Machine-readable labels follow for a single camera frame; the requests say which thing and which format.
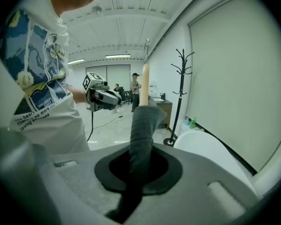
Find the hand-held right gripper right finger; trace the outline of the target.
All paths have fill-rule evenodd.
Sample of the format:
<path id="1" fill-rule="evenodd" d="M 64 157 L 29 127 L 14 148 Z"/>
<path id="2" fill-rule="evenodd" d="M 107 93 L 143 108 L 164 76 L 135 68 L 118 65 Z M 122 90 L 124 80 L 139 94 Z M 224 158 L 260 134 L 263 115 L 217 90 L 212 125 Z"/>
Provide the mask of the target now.
<path id="1" fill-rule="evenodd" d="M 145 196 L 127 225 L 227 225 L 258 198 L 245 183 L 210 159 L 154 144 L 182 165 L 180 180 L 162 195 Z"/>

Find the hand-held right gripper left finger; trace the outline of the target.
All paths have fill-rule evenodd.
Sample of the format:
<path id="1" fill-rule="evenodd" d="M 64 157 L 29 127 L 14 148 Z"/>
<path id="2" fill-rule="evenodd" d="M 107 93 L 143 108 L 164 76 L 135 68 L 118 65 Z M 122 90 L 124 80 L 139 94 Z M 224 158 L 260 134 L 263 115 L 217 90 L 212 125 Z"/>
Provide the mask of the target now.
<path id="1" fill-rule="evenodd" d="M 33 145 L 37 172 L 53 205 L 54 218 L 47 224 L 114 225 L 104 214 L 114 209 L 119 194 L 107 191 L 95 175 L 96 163 L 124 149 L 117 144 L 86 153 L 51 157 L 41 145 Z"/>

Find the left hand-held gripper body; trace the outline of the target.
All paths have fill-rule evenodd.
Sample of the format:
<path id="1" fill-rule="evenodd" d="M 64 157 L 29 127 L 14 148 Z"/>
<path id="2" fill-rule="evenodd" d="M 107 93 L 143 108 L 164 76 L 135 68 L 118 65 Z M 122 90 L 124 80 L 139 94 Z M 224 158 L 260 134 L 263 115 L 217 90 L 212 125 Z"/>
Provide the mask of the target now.
<path id="1" fill-rule="evenodd" d="M 87 72 L 82 85 L 86 100 L 90 104 L 88 110 L 92 112 L 101 110 L 107 98 L 108 82 L 97 73 Z"/>

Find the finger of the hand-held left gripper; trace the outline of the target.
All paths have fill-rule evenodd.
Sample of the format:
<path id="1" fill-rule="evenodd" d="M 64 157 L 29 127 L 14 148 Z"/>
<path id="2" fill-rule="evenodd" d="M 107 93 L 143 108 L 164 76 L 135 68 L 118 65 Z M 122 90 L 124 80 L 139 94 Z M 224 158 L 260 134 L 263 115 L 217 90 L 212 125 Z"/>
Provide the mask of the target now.
<path id="1" fill-rule="evenodd" d="M 113 90 L 96 90 L 95 97 L 95 111 L 113 110 L 122 101 L 121 95 Z"/>

